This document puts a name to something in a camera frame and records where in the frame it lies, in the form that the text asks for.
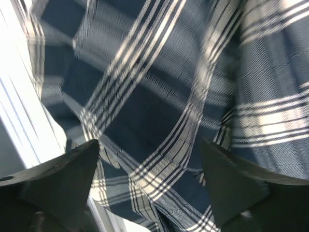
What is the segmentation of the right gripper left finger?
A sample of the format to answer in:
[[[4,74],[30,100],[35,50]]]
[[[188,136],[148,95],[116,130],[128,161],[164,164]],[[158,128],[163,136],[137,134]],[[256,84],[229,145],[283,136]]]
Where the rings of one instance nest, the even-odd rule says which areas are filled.
[[[97,232],[87,206],[99,145],[69,152],[0,179],[1,232]]]

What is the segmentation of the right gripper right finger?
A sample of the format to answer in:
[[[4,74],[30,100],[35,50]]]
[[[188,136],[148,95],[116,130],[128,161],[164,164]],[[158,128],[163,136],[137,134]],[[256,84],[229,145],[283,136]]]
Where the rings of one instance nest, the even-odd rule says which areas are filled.
[[[204,139],[202,168],[223,232],[307,232],[309,182],[262,168]]]

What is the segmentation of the navy plaid skirt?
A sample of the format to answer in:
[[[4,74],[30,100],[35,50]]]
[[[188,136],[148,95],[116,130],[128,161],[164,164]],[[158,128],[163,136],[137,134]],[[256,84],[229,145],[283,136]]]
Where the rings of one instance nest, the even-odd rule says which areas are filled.
[[[96,139],[91,197],[152,232],[217,232],[208,139],[309,176],[306,0],[35,0],[27,26],[42,102]]]

